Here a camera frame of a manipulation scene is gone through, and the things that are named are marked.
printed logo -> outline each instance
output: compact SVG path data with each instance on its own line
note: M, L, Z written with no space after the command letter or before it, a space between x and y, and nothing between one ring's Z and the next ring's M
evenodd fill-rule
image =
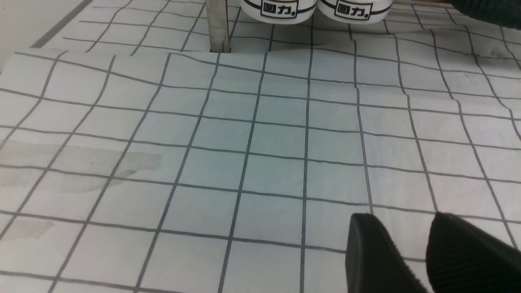
M352 3L345 0L337 0L334 15L351 20L369 20L372 8L372 3Z
M296 18L299 1L263 0L260 15L269 18L292 19Z

wet spot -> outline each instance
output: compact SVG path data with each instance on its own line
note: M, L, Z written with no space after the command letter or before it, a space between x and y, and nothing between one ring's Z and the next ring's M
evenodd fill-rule
M502 45L502 46L477 45L475 51L476 51L476 55L479 57L495 58L495 59L512 58L512 55L510 54L510 52L506 49L506 47L504 45Z
M46 166L54 157L60 146L55 144L34 144L8 141L0 150L0 164L16 166ZM121 151L66 146L53 164L53 169L77 173L110 175L121 157ZM119 165L117 177L127 178L140 170L153 170L161 165L161 155L144 152L127 152ZM41 170L4 169L0 172L0 186L32 187ZM106 179L89 176L61 174L53 180L40 184L38 189L62 192L83 193L102 189ZM121 181L112 180L110 185L118 185Z
M51 221L39 220L39 219L16 219L9 228L9 231L4 235L2 241L12 241L23 238L40 238L49 229L54 226Z

grid paper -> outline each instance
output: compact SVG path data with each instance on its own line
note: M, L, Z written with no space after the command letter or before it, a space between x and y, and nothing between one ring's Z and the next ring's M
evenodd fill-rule
M0 291L344 293L352 213L426 286L436 211L521 245L519 32L230 11L233 54L203 3L95 0L10 59Z

chinese character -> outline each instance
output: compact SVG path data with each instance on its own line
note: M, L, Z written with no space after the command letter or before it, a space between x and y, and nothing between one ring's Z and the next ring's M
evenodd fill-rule
M338 12L340 12L342 14L348 14L349 11L351 11L351 6L344 5L341 3L338 4Z
M282 12L286 10L286 12L284 14L291 14L291 6L279 6L279 12L277 12L277 14L282 14Z
M277 6L274 4L264 3L264 11L268 13L275 13L277 11Z
M353 8L353 12L351 13L351 16L364 16L364 14L365 14L365 8L355 7L355 8Z

metal rod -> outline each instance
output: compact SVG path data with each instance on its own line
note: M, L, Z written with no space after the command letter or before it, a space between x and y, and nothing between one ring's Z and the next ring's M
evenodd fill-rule
M230 52L230 36L228 34L228 1L206 0L208 31L210 32L210 51L217 53Z

